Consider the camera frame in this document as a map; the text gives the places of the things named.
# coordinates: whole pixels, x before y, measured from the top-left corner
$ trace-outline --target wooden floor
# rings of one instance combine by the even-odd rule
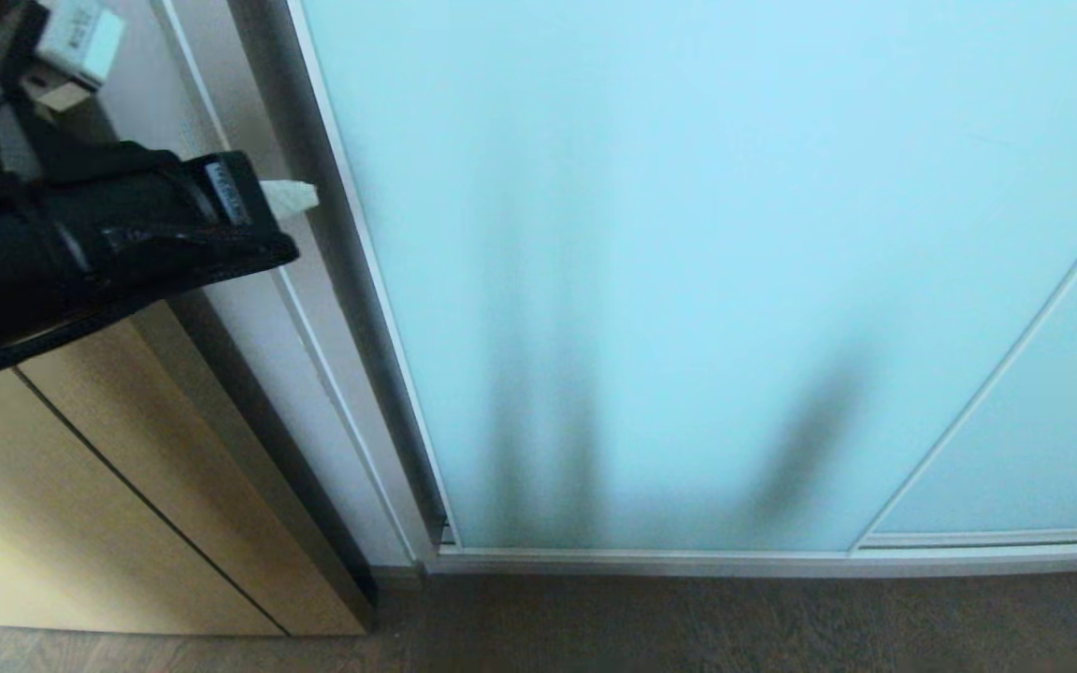
[[[437,577],[364,639],[0,629],[0,670],[1077,670],[1077,574]]]

